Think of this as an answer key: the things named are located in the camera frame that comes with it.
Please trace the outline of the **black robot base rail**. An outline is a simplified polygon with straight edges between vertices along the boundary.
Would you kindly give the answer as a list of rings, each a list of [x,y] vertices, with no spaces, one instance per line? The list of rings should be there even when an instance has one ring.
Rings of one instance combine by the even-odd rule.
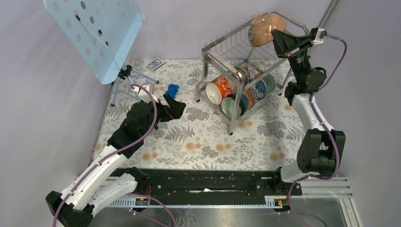
[[[277,171],[173,170],[118,168],[112,177],[134,173],[139,184],[134,193],[145,194],[174,205],[255,204],[264,196],[302,195],[299,183],[281,180]]]

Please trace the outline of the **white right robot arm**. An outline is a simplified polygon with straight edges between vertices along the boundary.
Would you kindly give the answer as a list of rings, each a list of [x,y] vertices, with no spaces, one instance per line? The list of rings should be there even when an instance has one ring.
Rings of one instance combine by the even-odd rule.
[[[279,58],[289,61],[295,76],[289,82],[284,96],[298,114],[305,136],[298,149],[296,161],[278,169],[280,177],[273,179],[271,188],[274,193],[283,195],[290,189],[290,183],[315,177],[328,180],[333,178],[339,167],[346,136],[335,130],[320,111],[315,94],[322,90],[331,80],[326,69],[313,68],[308,51],[317,44],[322,44],[326,37],[343,43],[345,54],[347,43],[323,28],[313,28],[309,35],[294,36],[284,31],[272,31],[273,45]]]

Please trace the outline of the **orange white bowl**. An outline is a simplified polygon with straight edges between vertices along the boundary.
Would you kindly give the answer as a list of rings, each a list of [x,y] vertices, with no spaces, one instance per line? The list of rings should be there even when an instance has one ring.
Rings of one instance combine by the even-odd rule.
[[[208,100],[214,105],[219,105],[225,97],[234,92],[234,88],[234,84],[227,77],[220,76],[216,82],[208,83],[205,90]]]

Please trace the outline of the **light green celadon bowl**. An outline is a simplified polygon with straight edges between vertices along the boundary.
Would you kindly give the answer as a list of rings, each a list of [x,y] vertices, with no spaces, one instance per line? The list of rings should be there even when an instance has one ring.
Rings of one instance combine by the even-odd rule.
[[[221,108],[224,115],[227,118],[232,119],[235,111],[235,99],[232,99],[231,97],[225,97],[221,102]]]

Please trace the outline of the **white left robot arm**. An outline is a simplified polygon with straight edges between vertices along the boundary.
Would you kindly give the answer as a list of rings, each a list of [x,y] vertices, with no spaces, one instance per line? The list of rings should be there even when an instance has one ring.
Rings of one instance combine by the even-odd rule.
[[[134,103],[95,161],[67,188],[46,196],[54,226],[87,227],[99,211],[116,199],[150,190],[147,175],[136,167],[126,169],[108,186],[101,184],[144,145],[144,139],[158,123],[181,118],[186,104],[168,94],[163,97],[166,105],[158,100]]]

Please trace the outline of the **brown ceramic bowl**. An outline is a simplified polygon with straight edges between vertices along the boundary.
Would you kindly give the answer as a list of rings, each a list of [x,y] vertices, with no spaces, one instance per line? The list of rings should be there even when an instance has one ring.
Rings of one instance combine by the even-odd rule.
[[[252,47],[265,45],[273,40],[271,32],[274,29],[284,31],[286,22],[273,13],[263,13],[254,18],[248,30],[248,39]]]

